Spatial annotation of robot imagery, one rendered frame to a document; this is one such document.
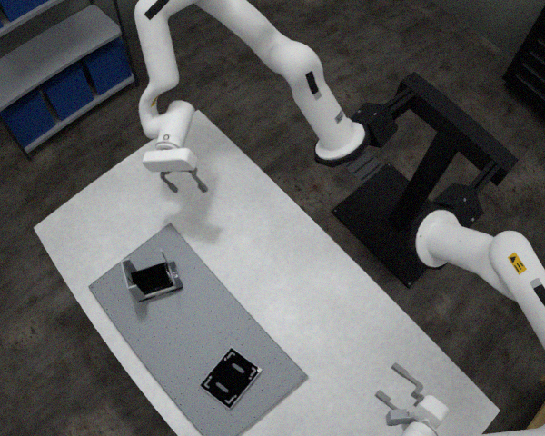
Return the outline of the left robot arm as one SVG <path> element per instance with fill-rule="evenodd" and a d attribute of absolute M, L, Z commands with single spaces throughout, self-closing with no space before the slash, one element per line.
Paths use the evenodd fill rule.
<path fill-rule="evenodd" d="M 518 302 L 545 349 L 545 270 L 522 234 L 505 231 L 492 237 L 459 226 L 452 213 L 439 210 L 421 223 L 416 250 L 426 265 L 452 263 L 477 273 Z M 415 417 L 408 417 L 407 409 L 390 410 L 386 421 L 387 426 L 409 424 L 401 436 L 437 436 Z"/>

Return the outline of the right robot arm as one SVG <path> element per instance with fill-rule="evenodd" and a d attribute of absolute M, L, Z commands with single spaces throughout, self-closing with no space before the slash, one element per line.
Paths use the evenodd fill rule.
<path fill-rule="evenodd" d="M 320 139 L 316 144 L 320 158 L 344 157 L 361 144 L 364 129 L 346 118 L 324 81 L 316 53 L 282 35 L 246 0 L 139 0 L 134 18 L 150 78 L 139 115 L 145 135 L 157 139 L 156 146 L 183 148 L 193 120 L 194 108 L 185 101 L 171 102 L 165 114 L 158 114 L 156 106 L 159 94 L 179 83 L 168 18 L 191 4 L 227 26 L 287 80 L 295 103 Z"/>

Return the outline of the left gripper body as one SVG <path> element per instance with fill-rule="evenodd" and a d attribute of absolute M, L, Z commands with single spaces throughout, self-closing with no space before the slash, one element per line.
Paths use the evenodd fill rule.
<path fill-rule="evenodd" d="M 415 417 L 420 423 L 430 427 L 439 436 L 436 429 L 444 422 L 449 413 L 450 410 L 446 405 L 435 397 L 428 395 L 408 417 Z"/>

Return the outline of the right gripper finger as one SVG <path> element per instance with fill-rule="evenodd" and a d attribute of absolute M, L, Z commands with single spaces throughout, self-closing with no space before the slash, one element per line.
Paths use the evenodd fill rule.
<path fill-rule="evenodd" d="M 168 186 L 169 188 L 171 188 L 171 189 L 173 190 L 174 193 L 177 193 L 178 188 L 177 188 L 173 183 L 171 183 L 170 181 L 168 181 L 168 180 L 165 178 L 165 175 L 166 175 L 166 174 L 169 174 L 169 173 L 171 173 L 171 172 L 161 172 L 161 173 L 160 173 L 160 178 L 167 184 L 167 186 Z"/>
<path fill-rule="evenodd" d="M 192 174 L 192 178 L 198 183 L 197 187 L 204 193 L 208 191 L 208 187 L 197 177 L 198 169 L 195 167 L 193 171 L 179 171 L 179 172 L 188 172 Z"/>

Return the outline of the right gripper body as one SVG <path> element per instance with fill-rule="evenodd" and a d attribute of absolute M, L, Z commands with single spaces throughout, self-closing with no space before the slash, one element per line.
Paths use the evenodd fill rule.
<path fill-rule="evenodd" d="M 150 172 L 193 171 L 196 163 L 197 157 L 191 150 L 170 144 L 158 144 L 156 151 L 145 152 L 142 161 Z"/>

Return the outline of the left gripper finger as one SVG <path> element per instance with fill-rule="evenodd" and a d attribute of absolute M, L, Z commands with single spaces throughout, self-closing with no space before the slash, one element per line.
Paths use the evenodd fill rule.
<path fill-rule="evenodd" d="M 406 378 L 408 381 L 410 381 L 411 383 L 413 383 L 415 386 L 416 386 L 416 389 L 414 390 L 414 392 L 411 394 L 411 397 L 413 397 L 415 400 L 417 400 L 413 406 L 414 407 L 417 407 L 417 405 L 422 402 L 424 400 L 424 395 L 420 394 L 423 390 L 423 385 L 417 381 L 416 379 L 414 379 L 412 376 L 410 376 L 409 372 L 407 370 L 405 370 L 403 367 L 400 366 L 400 364 L 398 364 L 397 362 L 395 362 L 392 367 L 391 367 L 395 372 L 397 372 L 398 374 L 400 374 L 401 377 L 403 378 Z M 420 394 L 420 395 L 419 395 Z"/>
<path fill-rule="evenodd" d="M 375 394 L 375 397 L 378 398 L 380 401 L 382 401 L 383 403 L 385 403 L 388 407 L 390 407 L 392 410 L 397 410 L 398 408 L 393 405 L 390 400 L 391 398 L 386 395 L 384 392 L 382 392 L 381 390 L 378 390 L 377 393 Z M 399 409 L 398 409 L 399 410 Z"/>

